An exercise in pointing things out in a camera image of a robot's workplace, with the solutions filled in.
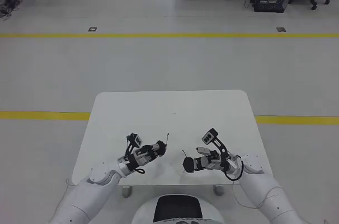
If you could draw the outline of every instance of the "gray floor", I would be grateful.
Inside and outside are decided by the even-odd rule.
[[[0,32],[339,33],[339,0],[253,13],[239,0],[24,1]],[[242,89],[256,115],[339,116],[339,39],[0,39],[0,110],[89,112],[104,91]],[[46,223],[87,122],[0,120],[0,223]],[[275,177],[312,224],[339,223],[339,126],[259,125]],[[211,186],[119,189],[93,223],[129,223],[146,200],[190,193],[228,223],[267,223]],[[240,188],[236,194],[244,202]]]

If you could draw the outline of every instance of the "wire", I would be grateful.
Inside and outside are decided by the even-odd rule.
[[[187,155],[186,155],[185,151],[184,151],[184,150],[182,150],[182,152],[185,154],[185,156],[186,156],[186,158],[187,158]]]
[[[66,187],[66,189],[65,189],[65,192],[64,192],[62,198],[60,199],[59,203],[56,205],[55,210],[54,210],[54,213],[53,213],[53,216],[51,217],[51,219],[50,219],[49,221],[51,221],[51,220],[54,218],[55,214],[57,213],[60,204],[61,204],[62,201],[64,200],[65,195],[67,194],[67,191],[68,191],[69,186],[76,186],[76,184],[70,184],[69,178],[67,178],[67,179],[65,180],[65,183],[67,184],[67,187]]]
[[[284,190],[282,187],[280,187],[280,186],[275,186],[275,187],[271,188],[271,189],[265,194],[265,197],[264,197],[263,201],[262,201],[261,203],[259,203],[259,205],[258,205],[257,207],[245,206],[244,204],[242,204],[242,203],[239,202],[239,200],[238,200],[236,194],[234,193],[234,182],[232,183],[232,194],[233,194],[234,198],[236,199],[236,202],[237,202],[240,206],[242,206],[242,207],[244,207],[244,208],[249,208],[249,209],[260,209],[260,208],[264,205],[264,203],[265,203],[266,200],[268,200],[268,199],[271,198],[271,197],[277,196],[277,194],[275,194],[275,195],[272,195],[272,196],[268,197],[269,193],[270,193],[272,190],[276,189],[276,188],[279,188],[279,189],[281,189],[281,190],[283,190],[283,191],[285,192],[285,190]],[[303,217],[301,217],[301,216],[299,216],[299,217],[300,217],[302,220],[304,220],[306,223],[312,224],[311,222],[308,222],[305,218],[303,218]]]
[[[8,20],[12,16],[13,11],[17,11],[18,5],[22,0],[5,0],[0,4],[0,21]]]
[[[248,6],[246,6],[247,1],[248,1],[248,0],[245,0],[245,2],[244,2],[244,8],[249,8],[249,6],[250,6],[250,1],[251,1],[251,0],[249,0]]]
[[[145,174],[144,169],[134,169],[134,171],[138,172],[139,174]]]
[[[242,161],[241,174],[240,174],[237,178],[234,178],[234,179],[230,178],[230,177],[227,175],[227,172],[224,172],[224,175],[225,175],[229,180],[231,180],[231,181],[234,183],[234,181],[237,181],[237,180],[239,180],[239,179],[242,177],[243,171],[244,171],[244,163],[243,163],[243,161]]]

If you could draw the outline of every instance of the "yellow floor line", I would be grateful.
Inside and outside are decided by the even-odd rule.
[[[0,111],[0,119],[89,120],[90,113],[52,111]],[[336,116],[255,116],[257,124],[339,125]]]
[[[0,119],[89,120],[90,113],[52,111],[0,111]]]
[[[138,33],[138,34],[0,34],[0,38],[339,38],[338,33]]]

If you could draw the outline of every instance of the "white table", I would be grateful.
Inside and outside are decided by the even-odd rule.
[[[202,136],[210,129],[233,153],[258,155],[271,173],[248,97],[241,90],[103,92],[96,97],[74,168],[72,182],[78,184],[95,164],[124,155],[125,137],[139,134],[145,144],[166,142],[166,154],[142,167],[120,185],[231,184],[222,172],[203,170],[188,174],[182,167],[185,155],[200,157]]]

